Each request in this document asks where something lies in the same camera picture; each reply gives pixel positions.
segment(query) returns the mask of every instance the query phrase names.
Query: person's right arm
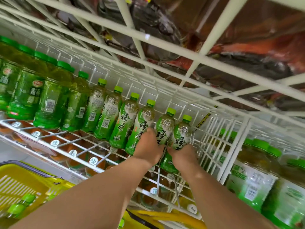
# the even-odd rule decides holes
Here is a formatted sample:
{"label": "person's right arm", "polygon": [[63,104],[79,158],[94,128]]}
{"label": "person's right arm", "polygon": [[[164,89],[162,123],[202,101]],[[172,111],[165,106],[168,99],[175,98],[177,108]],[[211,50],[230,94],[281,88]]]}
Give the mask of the person's right arm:
{"label": "person's right arm", "polygon": [[208,229],[276,229],[271,221],[238,199],[197,163],[191,144],[167,148],[174,166],[188,182]]}

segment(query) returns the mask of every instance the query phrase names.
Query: person's left arm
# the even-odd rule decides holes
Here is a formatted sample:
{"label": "person's left arm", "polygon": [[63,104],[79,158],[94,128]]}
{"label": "person's left arm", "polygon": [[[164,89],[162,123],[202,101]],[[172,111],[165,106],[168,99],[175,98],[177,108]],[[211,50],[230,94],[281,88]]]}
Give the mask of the person's left arm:
{"label": "person's left arm", "polygon": [[163,149],[148,128],[132,157],[65,191],[11,229],[116,229],[135,189],[158,163]]}

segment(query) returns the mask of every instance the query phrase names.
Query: brand logo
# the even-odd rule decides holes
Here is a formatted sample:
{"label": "brand logo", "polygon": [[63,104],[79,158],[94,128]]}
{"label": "brand logo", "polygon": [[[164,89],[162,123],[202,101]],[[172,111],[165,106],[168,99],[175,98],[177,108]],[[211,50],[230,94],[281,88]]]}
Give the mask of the brand logo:
{"label": "brand logo", "polygon": [[39,88],[43,85],[43,82],[40,81],[40,80],[35,80],[33,81],[33,86],[36,87],[36,88]]}
{"label": "brand logo", "polygon": [[6,68],[6,69],[3,70],[4,75],[10,75],[11,73],[12,73],[12,70],[9,69],[9,68]]}

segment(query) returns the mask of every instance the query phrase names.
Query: white wire rack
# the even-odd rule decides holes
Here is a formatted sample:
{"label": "white wire rack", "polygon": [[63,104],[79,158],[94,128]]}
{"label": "white wire rack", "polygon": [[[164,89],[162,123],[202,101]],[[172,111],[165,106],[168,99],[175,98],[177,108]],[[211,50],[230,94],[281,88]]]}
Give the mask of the white wire rack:
{"label": "white wire rack", "polygon": [[[90,85],[97,84],[98,78],[104,78],[108,80],[107,88],[110,91],[113,90],[115,85],[122,86],[124,88],[123,96],[125,98],[128,98],[131,92],[139,93],[139,103],[141,106],[146,104],[147,99],[156,100],[156,119],[158,119],[161,114],[164,114],[168,107],[175,108],[177,110],[177,120],[180,120],[183,114],[192,116],[192,127],[194,128],[192,143],[198,148],[200,163],[201,165],[207,165],[212,175],[216,172],[216,178],[221,183],[224,183],[228,174],[230,173],[233,162],[235,161],[237,154],[241,149],[242,142],[246,137],[265,138],[273,146],[279,146],[284,152],[291,152],[293,150],[299,151],[300,154],[304,153],[305,122],[303,119],[295,117],[305,116],[304,112],[273,111],[248,100],[242,99],[239,96],[272,89],[276,92],[305,102],[305,94],[289,86],[292,84],[304,83],[305,73],[274,81],[206,56],[212,46],[214,46],[214,44],[217,42],[218,38],[223,34],[227,26],[242,9],[247,0],[229,1],[208,38],[203,43],[199,53],[135,30],[135,26],[132,22],[132,18],[125,0],[116,0],[125,21],[125,26],[99,17],[95,14],[95,11],[92,10],[92,8],[83,0],[79,1],[88,9],[88,11],[72,6],[67,0],[25,1],[33,8],[40,11],[48,19],[48,21],[34,17],[14,0],[2,0],[0,3],[0,25],[2,26],[1,30],[3,32],[1,31],[1,34],[15,39],[19,43],[30,46],[43,53],[47,53],[49,56],[56,57],[58,60],[67,61],[76,68],[76,71],[82,70],[89,73]],[[305,11],[304,0],[271,1],[276,1],[292,8]],[[48,12],[45,6],[53,7],[74,15],[92,37],[88,38],[68,30],[61,22],[59,22]],[[112,29],[116,32],[131,37],[140,57],[132,56],[128,53],[106,45],[104,40],[93,29],[89,22],[101,25],[104,28]],[[141,46],[141,42],[157,46],[169,52],[191,59],[193,63],[185,76],[165,69],[159,65],[147,61]],[[96,46],[101,48],[101,50],[99,52],[95,52],[88,45]],[[128,66],[120,62],[116,55],[120,55],[132,61],[141,63],[144,65],[145,69],[140,70]],[[212,86],[190,78],[190,75],[199,64],[208,65],[233,76],[245,79],[257,84],[257,86],[231,93],[213,88]],[[181,83],[179,85],[170,83],[169,81],[159,77],[153,70],[161,71],[169,74],[170,76],[176,77],[181,80]],[[183,87],[185,82],[194,84],[199,88],[185,88]],[[211,98],[209,97],[209,92],[214,92],[219,96]],[[231,100],[240,102],[257,109],[258,111],[241,111],[218,101],[224,98],[229,98]],[[206,122],[202,127],[197,128],[203,119],[207,119]],[[0,124],[3,127],[10,128],[26,138],[44,145],[59,154],[63,154],[68,158],[71,158],[95,170],[98,173],[103,172],[102,169],[93,166],[78,157],[71,156],[59,146],[51,146],[45,142],[43,138],[34,138],[28,132],[26,132],[25,129],[14,128],[11,126],[12,122],[12,120],[2,120],[0,121]],[[225,128],[228,132],[233,130],[238,132],[232,144],[228,142],[228,137],[226,137],[225,134],[221,138],[218,137],[222,128]],[[61,138],[62,140],[66,141],[67,144],[72,143],[73,145],[91,154],[95,153],[92,151],[92,149],[95,147],[102,147],[105,150],[108,150],[105,146],[94,143],[93,141],[91,141],[91,143],[94,145],[92,148],[80,147],[77,143],[75,143],[77,141],[69,141],[64,137],[61,137],[61,134],[62,132],[53,134],[53,136]],[[217,146],[214,146],[215,142],[213,142],[211,138],[217,138],[220,143]],[[78,140],[88,141],[88,139],[83,136],[79,137]],[[227,154],[226,160],[223,164],[221,164],[219,162],[219,158],[222,155],[226,145],[230,146],[230,150]],[[115,162],[109,160],[107,156],[101,156],[98,154],[95,155],[99,156],[102,160],[104,159],[110,163],[116,164]],[[181,194],[183,188],[189,188],[187,185],[185,185],[185,181],[183,181],[179,175],[176,175],[175,188],[169,189],[159,182],[159,177],[162,176],[162,174],[160,174],[160,169],[156,173],[158,173],[157,181],[151,179],[148,179],[148,181],[156,184],[158,189],[160,186],[168,189],[173,193],[172,199],[163,199],[159,197],[158,194],[153,195],[141,188],[138,188],[137,192],[147,195],[166,205],[167,211],[177,209],[200,219],[200,215],[194,215],[186,209],[181,208],[179,201],[177,205],[175,205],[175,202],[179,200],[179,196],[189,199],[187,196],[183,196]]]}

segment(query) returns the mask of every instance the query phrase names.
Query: person's left hand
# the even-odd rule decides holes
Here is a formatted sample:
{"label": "person's left hand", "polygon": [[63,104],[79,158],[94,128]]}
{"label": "person's left hand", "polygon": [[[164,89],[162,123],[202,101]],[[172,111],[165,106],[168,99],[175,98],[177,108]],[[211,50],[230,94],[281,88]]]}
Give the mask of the person's left hand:
{"label": "person's left hand", "polygon": [[137,143],[133,157],[147,161],[150,167],[152,167],[159,162],[164,147],[165,145],[158,145],[154,130],[148,128]]}

